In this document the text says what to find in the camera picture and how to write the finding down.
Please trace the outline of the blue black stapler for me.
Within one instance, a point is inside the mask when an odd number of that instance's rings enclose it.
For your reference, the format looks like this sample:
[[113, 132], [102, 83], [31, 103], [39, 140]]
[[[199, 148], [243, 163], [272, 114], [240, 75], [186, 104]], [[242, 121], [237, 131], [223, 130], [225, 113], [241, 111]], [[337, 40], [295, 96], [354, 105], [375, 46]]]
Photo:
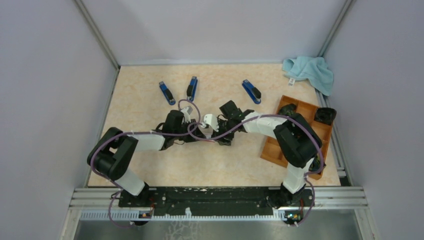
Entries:
[[192, 76], [189, 85], [186, 89], [186, 99], [190, 102], [193, 102], [196, 95], [198, 85], [198, 78], [196, 76]]
[[164, 95], [166, 101], [168, 102], [169, 105], [173, 106], [176, 104], [176, 100], [172, 94], [172, 92], [169, 90], [169, 88], [166, 86], [166, 84], [161, 81], [159, 82], [159, 88], [162, 92], [162, 94]]

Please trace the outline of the red white staple box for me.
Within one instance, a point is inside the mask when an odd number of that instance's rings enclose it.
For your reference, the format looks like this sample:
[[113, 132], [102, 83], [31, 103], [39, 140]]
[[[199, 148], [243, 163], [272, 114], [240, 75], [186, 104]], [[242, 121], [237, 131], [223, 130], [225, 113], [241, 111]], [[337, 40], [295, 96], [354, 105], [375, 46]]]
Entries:
[[205, 128], [202, 130], [202, 133], [205, 135], [206, 139], [211, 139], [214, 131], [212, 129]]

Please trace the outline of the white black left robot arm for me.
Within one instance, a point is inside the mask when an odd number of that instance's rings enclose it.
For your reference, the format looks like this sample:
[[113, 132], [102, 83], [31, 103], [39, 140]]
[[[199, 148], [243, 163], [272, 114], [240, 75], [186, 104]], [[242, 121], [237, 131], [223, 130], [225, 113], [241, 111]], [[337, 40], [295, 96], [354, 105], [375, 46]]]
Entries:
[[130, 200], [138, 207], [149, 203], [149, 186], [129, 169], [135, 152], [164, 151], [176, 141], [184, 143], [196, 140], [187, 134], [187, 127], [195, 120], [190, 114], [190, 106], [181, 110], [171, 110], [165, 122], [156, 129], [144, 134], [125, 134], [122, 130], [109, 128], [87, 157], [87, 164], [97, 175], [112, 181], [127, 193]]

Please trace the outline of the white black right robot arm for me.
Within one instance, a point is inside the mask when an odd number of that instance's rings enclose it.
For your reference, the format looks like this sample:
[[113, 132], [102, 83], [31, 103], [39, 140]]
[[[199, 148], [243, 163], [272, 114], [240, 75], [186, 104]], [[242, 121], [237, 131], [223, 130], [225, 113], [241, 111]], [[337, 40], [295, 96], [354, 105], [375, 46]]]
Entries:
[[220, 145], [229, 146], [235, 132], [262, 134], [277, 141], [287, 161], [287, 175], [282, 181], [281, 199], [287, 206], [301, 200], [306, 175], [316, 156], [321, 156], [321, 139], [299, 113], [290, 116], [261, 114], [252, 109], [242, 111], [230, 100], [220, 108], [223, 118], [205, 116], [212, 127], [212, 138]]

